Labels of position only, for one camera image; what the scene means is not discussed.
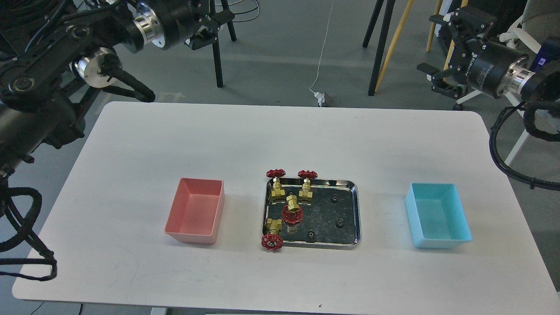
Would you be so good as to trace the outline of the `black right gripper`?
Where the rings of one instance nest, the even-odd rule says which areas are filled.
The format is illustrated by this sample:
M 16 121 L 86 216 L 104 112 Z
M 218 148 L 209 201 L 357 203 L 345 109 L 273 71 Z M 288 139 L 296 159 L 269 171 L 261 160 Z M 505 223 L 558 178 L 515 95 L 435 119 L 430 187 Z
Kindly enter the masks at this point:
M 435 14 L 429 20 L 447 28 L 456 47 L 465 48 L 477 42 L 477 36 L 486 36 L 497 18 L 473 6 L 464 6 L 446 16 Z M 539 96 L 539 74 L 528 69 L 528 54 L 495 42 L 478 42 L 478 45 L 459 54 L 460 64 L 440 70 L 428 63 L 420 63 L 417 70 L 425 73 L 431 90 L 458 100 L 469 88 L 492 98 L 501 98 L 506 92 L 521 96 L 522 100 L 536 100 Z M 454 77 L 459 84 L 444 79 Z

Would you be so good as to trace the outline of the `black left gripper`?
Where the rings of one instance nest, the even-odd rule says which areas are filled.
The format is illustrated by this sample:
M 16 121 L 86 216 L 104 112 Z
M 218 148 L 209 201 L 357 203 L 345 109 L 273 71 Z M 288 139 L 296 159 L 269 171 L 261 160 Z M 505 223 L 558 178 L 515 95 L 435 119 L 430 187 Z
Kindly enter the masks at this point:
M 139 50 L 150 43 L 168 50 L 181 42 L 199 50 L 218 42 L 218 34 L 195 35 L 201 25 L 218 31 L 235 17 L 230 10 L 206 14 L 205 0 L 138 0 L 134 8 Z

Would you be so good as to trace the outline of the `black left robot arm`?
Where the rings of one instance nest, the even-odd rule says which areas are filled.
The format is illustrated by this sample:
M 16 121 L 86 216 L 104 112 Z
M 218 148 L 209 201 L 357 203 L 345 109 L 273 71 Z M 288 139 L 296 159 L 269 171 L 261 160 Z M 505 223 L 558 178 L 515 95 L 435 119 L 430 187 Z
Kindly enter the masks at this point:
M 1 265 L 44 265 L 46 276 L 1 275 L 48 281 L 57 275 L 54 253 L 33 231 L 42 207 L 34 188 L 10 187 L 20 163 L 33 163 L 42 143 L 60 149 L 84 137 L 84 116 L 98 94 L 153 102 L 154 92 L 126 72 L 114 47 L 138 52 L 146 44 L 162 50 L 184 43 L 212 46 L 217 86 L 223 86 L 218 32 L 227 25 L 232 41 L 235 14 L 228 1 L 90 0 L 86 9 L 70 0 L 1 2 L 1 216 L 15 235 L 1 242 L 6 252 L 26 242 L 39 259 L 2 258 Z

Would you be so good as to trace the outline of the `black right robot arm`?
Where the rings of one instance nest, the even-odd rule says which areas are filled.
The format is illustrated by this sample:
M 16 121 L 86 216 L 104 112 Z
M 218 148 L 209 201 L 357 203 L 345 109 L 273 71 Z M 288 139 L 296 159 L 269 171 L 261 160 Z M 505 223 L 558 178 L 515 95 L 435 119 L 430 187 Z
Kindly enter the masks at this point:
M 491 128 L 490 155 L 508 177 L 528 184 L 531 188 L 558 191 L 559 183 L 529 177 L 509 167 L 497 150 L 497 135 L 502 124 L 516 111 L 522 110 L 523 124 L 532 137 L 548 142 L 558 142 L 558 133 L 548 133 L 536 127 L 538 110 L 559 118 L 559 60 L 551 59 L 531 70 L 528 55 L 514 48 L 493 42 L 487 34 L 496 24 L 496 17 L 472 6 L 464 6 L 429 20 L 446 28 L 455 44 L 448 69 L 422 63 L 417 69 L 425 73 L 432 83 L 432 91 L 459 100 L 468 88 L 492 98 L 507 92 L 516 94 L 520 102 L 504 108 Z

